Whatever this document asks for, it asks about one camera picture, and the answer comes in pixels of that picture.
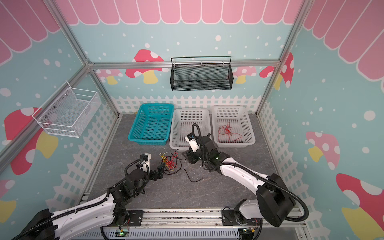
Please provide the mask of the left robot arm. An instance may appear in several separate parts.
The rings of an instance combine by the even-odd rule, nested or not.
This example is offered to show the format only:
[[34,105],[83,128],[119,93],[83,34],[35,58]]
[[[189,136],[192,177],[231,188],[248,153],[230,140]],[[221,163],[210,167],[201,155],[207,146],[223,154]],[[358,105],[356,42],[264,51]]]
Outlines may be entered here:
[[126,205],[145,193],[149,181],[163,178],[166,164],[150,169],[150,159],[141,155],[124,169],[125,176],[108,187],[98,198],[62,211],[39,211],[16,240],[69,240],[94,228],[111,224],[128,225],[131,221]]

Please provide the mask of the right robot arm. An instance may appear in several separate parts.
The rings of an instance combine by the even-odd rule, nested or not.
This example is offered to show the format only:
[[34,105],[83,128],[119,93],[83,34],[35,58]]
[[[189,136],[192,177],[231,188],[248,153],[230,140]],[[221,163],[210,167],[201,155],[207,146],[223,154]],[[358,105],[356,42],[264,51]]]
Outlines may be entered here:
[[238,163],[230,155],[219,152],[210,135],[202,135],[196,123],[185,139],[190,145],[186,153],[189,163],[201,162],[204,170],[229,177],[255,194],[256,199],[243,199],[233,208],[238,224],[245,225],[256,219],[279,227],[284,221],[303,222],[308,219],[310,212],[307,205],[288,189],[279,175],[260,174]]

